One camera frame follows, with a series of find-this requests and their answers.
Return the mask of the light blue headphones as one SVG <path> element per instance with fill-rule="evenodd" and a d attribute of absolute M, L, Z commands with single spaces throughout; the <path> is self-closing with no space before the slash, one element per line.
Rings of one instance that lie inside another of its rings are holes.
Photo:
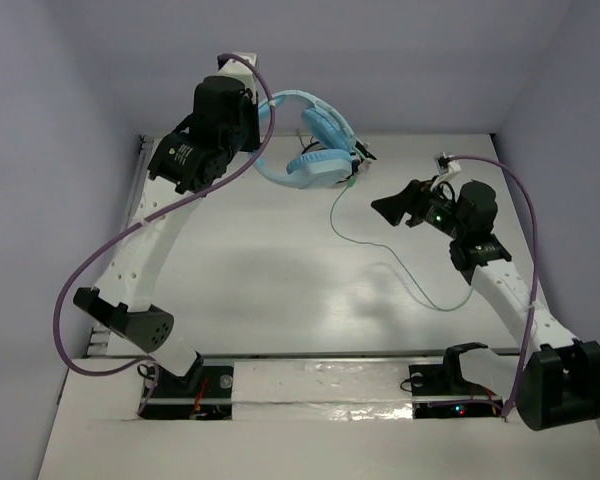
<path fill-rule="evenodd" d="M 271 102 L 260 103 L 259 117 L 266 118 L 271 106 L 280 107 L 290 99 L 305 104 L 301 118 L 312 142 L 284 172 L 270 169 L 263 158 L 254 162 L 255 170 L 273 184 L 298 190 L 332 187 L 355 177 L 364 163 L 360 141 L 345 117 L 326 101 L 305 91 L 282 90 Z"/>

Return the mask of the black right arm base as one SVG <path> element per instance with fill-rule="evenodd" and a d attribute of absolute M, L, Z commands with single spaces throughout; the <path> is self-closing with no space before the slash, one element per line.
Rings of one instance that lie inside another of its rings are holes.
<path fill-rule="evenodd" d="M 399 388 L 414 400 L 415 419 L 498 418 L 503 401 L 461 373 L 460 356 L 486 345 L 471 342 L 448 347 L 440 363 L 415 364 Z"/>

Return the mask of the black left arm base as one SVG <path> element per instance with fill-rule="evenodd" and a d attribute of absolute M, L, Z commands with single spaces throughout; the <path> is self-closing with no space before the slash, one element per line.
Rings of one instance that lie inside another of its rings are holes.
<path fill-rule="evenodd" d="M 143 420 L 231 420 L 232 365 L 204 365 L 191 387 L 182 386 L 161 367 L 140 364 L 143 380 L 137 414 Z"/>

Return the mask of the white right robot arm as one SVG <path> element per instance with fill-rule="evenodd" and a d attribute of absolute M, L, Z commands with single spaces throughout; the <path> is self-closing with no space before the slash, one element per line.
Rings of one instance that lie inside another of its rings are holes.
<path fill-rule="evenodd" d="M 495 311 L 519 347 L 514 368 L 478 342 L 450 347 L 443 384 L 463 393 L 471 386 L 506 397 L 501 414 L 516 410 L 534 431 L 600 418 L 600 344 L 582 341 L 537 298 L 493 232 L 495 191 L 470 181 L 446 196 L 444 182 L 413 180 L 400 193 L 372 201 L 390 225 L 428 224 L 447 235 L 454 268 Z"/>

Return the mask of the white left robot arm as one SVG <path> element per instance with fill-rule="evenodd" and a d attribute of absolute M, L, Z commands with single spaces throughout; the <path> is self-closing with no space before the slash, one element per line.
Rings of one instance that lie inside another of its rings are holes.
<path fill-rule="evenodd" d="M 75 306 L 154 359 L 180 394 L 201 386 L 203 360 L 174 317 L 154 305 L 153 293 L 204 190 L 238 153 L 259 147 L 257 103 L 250 75 L 216 74 L 197 85 L 192 112 L 154 148 L 133 217 L 137 229 L 95 285 L 74 295 Z"/>

